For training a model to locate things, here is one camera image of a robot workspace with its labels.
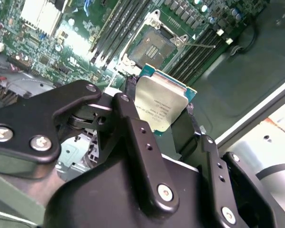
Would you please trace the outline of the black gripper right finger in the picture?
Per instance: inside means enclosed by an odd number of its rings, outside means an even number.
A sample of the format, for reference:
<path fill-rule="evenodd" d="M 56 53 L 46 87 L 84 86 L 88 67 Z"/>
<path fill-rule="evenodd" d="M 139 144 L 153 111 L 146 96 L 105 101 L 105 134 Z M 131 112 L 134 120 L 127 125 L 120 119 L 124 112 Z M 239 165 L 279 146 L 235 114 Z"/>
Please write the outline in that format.
<path fill-rule="evenodd" d="M 213 228 L 276 228 L 276 201 L 235 154 L 219 155 L 215 141 L 203 134 L 188 104 L 171 126 L 180 161 L 198 169 L 202 215 Z"/>

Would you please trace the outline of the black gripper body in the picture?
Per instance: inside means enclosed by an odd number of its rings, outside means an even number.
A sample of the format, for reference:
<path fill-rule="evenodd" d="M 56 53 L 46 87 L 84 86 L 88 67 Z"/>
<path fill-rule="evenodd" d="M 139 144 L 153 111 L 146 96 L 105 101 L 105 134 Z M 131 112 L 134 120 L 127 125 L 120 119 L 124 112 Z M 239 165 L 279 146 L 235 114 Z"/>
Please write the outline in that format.
<path fill-rule="evenodd" d="M 143 212 L 135 187 L 138 178 L 125 153 L 62 185 L 44 215 L 45 228 L 210 228 L 210 203 L 204 198 L 201 173 L 160 155 L 179 195 L 180 206 L 169 218 Z"/>

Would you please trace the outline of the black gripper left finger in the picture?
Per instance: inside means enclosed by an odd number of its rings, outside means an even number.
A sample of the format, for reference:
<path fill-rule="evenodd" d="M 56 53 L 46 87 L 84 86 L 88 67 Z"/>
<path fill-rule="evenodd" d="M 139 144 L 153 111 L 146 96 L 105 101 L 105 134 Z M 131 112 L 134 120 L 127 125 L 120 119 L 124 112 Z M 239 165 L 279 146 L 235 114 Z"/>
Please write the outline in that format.
<path fill-rule="evenodd" d="M 84 175 L 89 181 L 117 157 L 126 158 L 134 176 L 140 207 L 176 211 L 179 196 L 146 121 L 133 100 L 117 93 L 102 102 L 95 85 L 78 80 L 0 108 L 0 173 L 42 178 L 54 167 L 62 141 L 81 130 L 71 118 L 85 108 L 92 112 L 88 128 L 97 130 L 99 165 Z"/>

